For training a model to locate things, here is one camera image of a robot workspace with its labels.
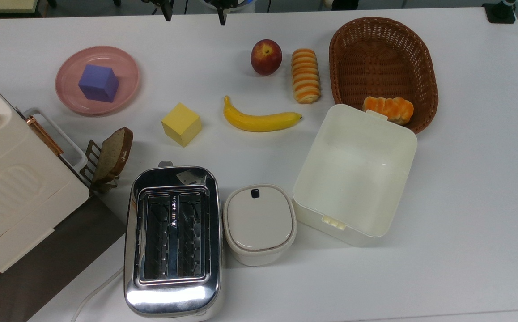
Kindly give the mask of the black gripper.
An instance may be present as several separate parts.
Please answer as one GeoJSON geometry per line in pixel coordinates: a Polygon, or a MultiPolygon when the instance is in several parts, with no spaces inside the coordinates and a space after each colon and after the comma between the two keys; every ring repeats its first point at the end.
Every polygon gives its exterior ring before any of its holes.
{"type": "MultiPolygon", "coordinates": [[[[143,0],[144,3],[152,3],[159,7],[166,21],[171,21],[173,15],[174,0],[143,0]]],[[[225,26],[228,8],[236,8],[239,4],[238,0],[203,0],[204,4],[217,8],[220,25],[225,26]]]]}

